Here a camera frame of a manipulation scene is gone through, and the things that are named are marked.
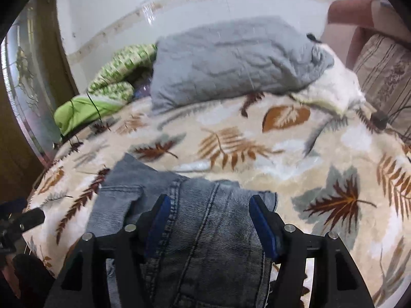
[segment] blue fabric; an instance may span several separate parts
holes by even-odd
[[[155,171],[126,154],[100,188],[87,231],[118,232],[150,210],[162,193],[170,197],[170,216],[157,257],[143,266],[154,307],[264,307],[271,261],[248,203],[259,194],[272,211],[277,194]],[[108,288],[111,306],[120,307],[114,267],[107,263]]]

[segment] striped sofa cushion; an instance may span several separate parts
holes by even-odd
[[[367,101],[386,114],[411,105],[411,51],[382,35],[373,35],[354,66]],[[395,114],[392,127],[411,135],[411,108]]]

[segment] bed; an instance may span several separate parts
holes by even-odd
[[[104,118],[106,128],[78,133],[31,197],[29,207],[42,208],[46,220],[24,238],[53,275],[84,233],[100,183],[130,153],[157,170],[277,192],[285,223],[318,235],[337,231],[375,304],[395,305],[392,295],[410,283],[411,163],[396,133],[369,120],[370,105],[337,118],[262,92],[157,116],[151,105],[136,100]],[[306,266],[306,307],[313,265]]]

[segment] wall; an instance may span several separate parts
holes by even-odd
[[[182,6],[175,0],[57,0],[62,43],[79,91],[84,91],[98,68],[121,45],[153,42],[159,36],[207,22],[255,14],[289,17],[297,28],[312,28],[320,35],[332,0],[213,0],[214,4],[210,1],[184,0]],[[144,14],[144,24],[132,16],[140,12]],[[173,12],[173,17],[166,17]]]

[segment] white wall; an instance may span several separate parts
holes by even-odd
[[[216,13],[220,13],[217,9],[221,8],[218,7],[217,4],[215,4],[216,12],[214,12],[214,7],[212,5],[203,5],[199,0],[192,0],[193,2],[196,1],[201,3],[197,3],[195,9],[191,10],[191,14],[186,14],[186,17],[195,15],[196,18],[201,18],[198,22],[193,20],[193,22],[190,23],[190,18],[184,19],[184,15],[181,13],[186,13],[187,11],[183,10],[178,13],[178,20],[176,20],[175,17],[165,17],[164,14],[170,13],[171,10],[170,8],[167,10],[164,8],[161,13],[163,14],[162,17],[165,18],[160,25],[159,19],[161,19],[161,17],[155,17],[155,21],[150,21],[149,18],[147,18],[145,9],[141,9],[142,6],[147,5],[152,1],[157,2],[160,0],[57,0],[58,21],[60,24],[63,47],[67,54],[77,87],[80,91],[83,91],[87,87],[87,83],[91,81],[93,75],[98,71],[98,68],[110,59],[112,53],[119,49],[120,45],[152,42],[155,41],[158,36],[182,31],[186,28],[202,24],[205,22],[205,20],[202,19],[202,15],[208,15],[205,16],[208,23],[217,20],[241,17],[242,11],[240,10],[238,3],[245,8],[247,8],[249,3],[254,6],[255,12],[249,10],[248,13],[244,12],[244,16],[248,16],[246,14],[252,16],[254,14],[264,15],[267,13],[287,16],[290,13],[295,13],[296,17],[294,18],[294,21],[296,24],[292,25],[296,27],[301,25],[301,21],[299,21],[298,18],[306,18],[307,13],[312,13],[311,23],[322,23],[321,27],[314,28],[314,32],[320,32],[323,28],[323,22],[327,12],[325,0],[310,0],[314,3],[309,6],[310,9],[307,9],[308,6],[304,6],[307,0],[292,0],[292,2],[289,0],[288,6],[294,5],[294,7],[286,9],[284,9],[284,4],[281,3],[281,0],[261,0],[261,3],[259,3],[259,0],[253,0],[253,2],[250,1],[245,5],[241,3],[241,0],[221,0],[220,2],[228,6],[228,14],[223,13],[216,16]],[[174,0],[171,4],[174,6],[174,9],[178,7]],[[148,13],[153,14],[154,9],[152,7],[153,5],[149,6],[147,9]],[[139,21],[137,19],[133,21],[130,16],[130,13],[138,10],[143,10],[146,14],[145,25],[140,24],[137,26]],[[126,22],[128,22],[126,28],[128,30],[118,30],[116,28],[118,26],[116,25],[116,22],[120,19],[124,19],[125,16],[128,17],[126,17]],[[178,23],[177,27],[172,24],[174,22]],[[184,26],[178,26],[182,22],[185,23]],[[173,31],[170,32],[169,27],[174,27]],[[310,26],[307,26],[306,24],[302,26],[304,30],[309,27]],[[102,36],[103,30],[104,40],[99,39],[99,37]]]

